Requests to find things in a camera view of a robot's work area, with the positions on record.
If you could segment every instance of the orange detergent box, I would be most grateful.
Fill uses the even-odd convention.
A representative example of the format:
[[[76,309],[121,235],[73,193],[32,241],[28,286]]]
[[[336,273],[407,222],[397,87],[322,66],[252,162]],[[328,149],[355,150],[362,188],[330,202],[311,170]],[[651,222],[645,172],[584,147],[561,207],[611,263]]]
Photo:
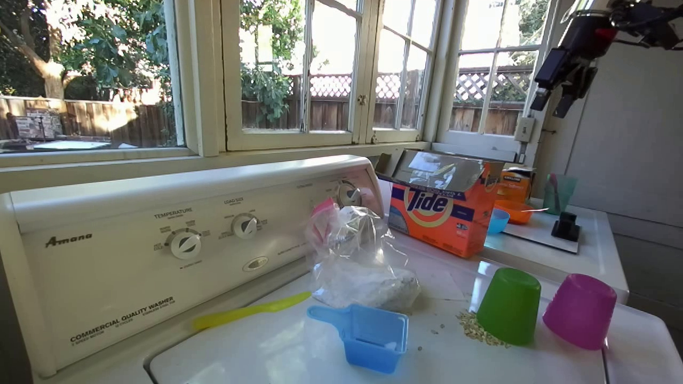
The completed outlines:
[[[393,174],[388,225],[448,254],[485,249],[503,162],[434,150],[402,150]]]

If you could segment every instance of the green plastic cup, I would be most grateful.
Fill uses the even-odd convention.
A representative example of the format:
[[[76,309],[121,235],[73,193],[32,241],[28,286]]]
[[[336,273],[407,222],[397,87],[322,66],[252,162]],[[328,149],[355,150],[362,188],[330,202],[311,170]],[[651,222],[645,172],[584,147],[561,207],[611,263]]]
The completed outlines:
[[[513,345],[533,340],[539,302],[539,281],[518,268],[496,268],[477,307],[477,323]]]

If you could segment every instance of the small pink object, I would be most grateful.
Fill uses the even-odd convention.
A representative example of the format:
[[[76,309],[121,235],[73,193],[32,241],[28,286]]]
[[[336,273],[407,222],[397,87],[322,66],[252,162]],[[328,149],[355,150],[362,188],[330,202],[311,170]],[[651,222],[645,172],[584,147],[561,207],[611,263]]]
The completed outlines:
[[[320,204],[313,207],[305,235],[313,246],[322,246],[336,224],[338,204],[333,197],[325,197]]]
[[[614,304],[616,292],[607,283],[571,273],[561,281],[541,319],[556,336],[583,350],[600,350]]]

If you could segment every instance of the pink plastic cup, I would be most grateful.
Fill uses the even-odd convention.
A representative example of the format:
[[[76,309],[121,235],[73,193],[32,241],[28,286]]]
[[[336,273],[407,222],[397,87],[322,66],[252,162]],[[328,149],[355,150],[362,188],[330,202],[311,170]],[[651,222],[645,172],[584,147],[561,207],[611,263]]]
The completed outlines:
[[[583,348],[600,350],[611,327],[616,292],[604,281],[571,273],[552,295],[543,323],[561,339]]]

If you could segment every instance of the plastic cup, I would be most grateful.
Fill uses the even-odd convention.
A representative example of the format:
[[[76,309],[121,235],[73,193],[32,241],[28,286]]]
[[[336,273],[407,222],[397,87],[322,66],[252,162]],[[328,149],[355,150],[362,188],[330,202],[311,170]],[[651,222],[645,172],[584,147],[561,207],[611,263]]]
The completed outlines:
[[[477,323],[513,345],[533,340],[539,281],[518,268],[496,268],[477,307]]]
[[[338,331],[345,359],[393,372],[407,345],[407,316],[365,304],[310,307],[306,313]]]
[[[600,350],[614,304],[616,292],[607,283],[571,273],[561,281],[541,319],[556,336],[583,350]]]
[[[490,210],[490,222],[489,222],[489,235],[498,235],[505,230],[510,219],[510,213],[505,209],[492,209]]]

